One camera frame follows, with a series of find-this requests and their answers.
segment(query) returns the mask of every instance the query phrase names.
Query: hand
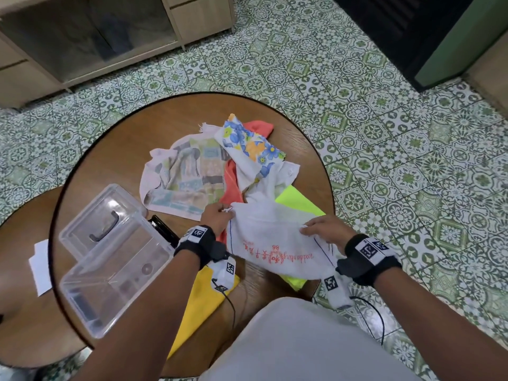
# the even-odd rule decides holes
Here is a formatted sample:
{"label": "hand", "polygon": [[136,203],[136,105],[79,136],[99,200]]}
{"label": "hand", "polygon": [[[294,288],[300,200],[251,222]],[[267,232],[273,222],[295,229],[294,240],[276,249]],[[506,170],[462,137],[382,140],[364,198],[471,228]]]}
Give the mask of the hand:
{"label": "hand", "polygon": [[353,228],[334,215],[318,216],[305,225],[307,227],[300,229],[303,235],[319,235],[327,243],[335,244],[343,254],[346,244],[357,234]]}
{"label": "hand", "polygon": [[222,211],[229,207],[231,206],[219,202],[207,205],[205,211],[201,214],[201,224],[211,227],[215,236],[218,237],[224,231],[228,222],[235,217],[233,211]]}

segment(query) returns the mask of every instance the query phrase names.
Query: brown table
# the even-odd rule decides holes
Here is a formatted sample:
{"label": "brown table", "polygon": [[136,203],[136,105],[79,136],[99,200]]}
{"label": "brown table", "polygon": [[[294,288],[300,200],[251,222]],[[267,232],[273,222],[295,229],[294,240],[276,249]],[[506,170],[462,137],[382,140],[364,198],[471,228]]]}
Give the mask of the brown table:
{"label": "brown table", "polygon": [[[168,148],[176,140],[199,132],[203,122],[223,125],[230,113],[242,122],[263,120],[274,125],[269,140],[287,153],[286,160],[301,165],[294,185],[326,213],[334,213],[332,189],[319,155],[304,134],[284,115],[246,97],[225,93],[192,93],[153,103],[125,117],[106,132],[83,155],[71,173],[53,216],[50,238],[50,269],[59,283],[75,264],[58,240],[60,231],[100,192],[118,183],[139,199],[139,181],[150,150]],[[196,222],[157,213],[178,235]],[[317,287],[311,281],[299,292],[293,291],[279,276],[238,259],[237,274],[242,282],[230,295],[237,322],[231,332],[232,308],[227,302],[210,316],[194,335],[166,363],[163,377],[192,377],[204,372],[212,359],[270,301],[280,297],[310,299]],[[57,291],[62,311],[72,321],[82,339],[94,347],[96,340],[86,332],[65,298]]]}
{"label": "brown table", "polygon": [[53,291],[37,296],[29,266],[34,244],[48,238],[60,188],[32,199],[0,227],[0,363],[37,368],[85,347],[56,304]]}

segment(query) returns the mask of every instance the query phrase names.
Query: transparent lid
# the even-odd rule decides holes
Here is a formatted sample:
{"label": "transparent lid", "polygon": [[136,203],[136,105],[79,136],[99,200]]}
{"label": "transparent lid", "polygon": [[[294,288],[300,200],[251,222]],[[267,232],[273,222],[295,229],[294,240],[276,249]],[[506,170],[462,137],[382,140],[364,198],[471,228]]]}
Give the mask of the transparent lid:
{"label": "transparent lid", "polygon": [[100,245],[109,232],[122,227],[136,212],[146,217],[147,210],[141,203],[119,185],[110,184],[60,232],[58,238],[80,261]]}
{"label": "transparent lid", "polygon": [[94,338],[102,338],[165,268],[174,249],[139,212],[124,218],[60,282]]}

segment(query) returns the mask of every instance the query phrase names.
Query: forearm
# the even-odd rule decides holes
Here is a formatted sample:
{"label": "forearm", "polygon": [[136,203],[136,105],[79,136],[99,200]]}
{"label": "forearm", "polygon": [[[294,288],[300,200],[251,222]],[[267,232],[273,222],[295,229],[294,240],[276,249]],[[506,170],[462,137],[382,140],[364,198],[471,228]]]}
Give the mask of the forearm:
{"label": "forearm", "polygon": [[384,271],[374,287],[441,381],[506,379],[508,351],[403,270]]}
{"label": "forearm", "polygon": [[73,381],[158,379],[199,267],[190,251],[175,256],[99,341]]}

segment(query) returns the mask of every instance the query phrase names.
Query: white shirt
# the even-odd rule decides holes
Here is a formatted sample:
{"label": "white shirt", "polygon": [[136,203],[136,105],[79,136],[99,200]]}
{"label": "white shirt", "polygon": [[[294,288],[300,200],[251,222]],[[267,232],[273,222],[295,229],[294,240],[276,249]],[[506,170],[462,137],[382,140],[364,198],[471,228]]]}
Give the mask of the white shirt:
{"label": "white shirt", "polygon": [[200,381],[420,380],[345,318],[297,298],[258,312]]}

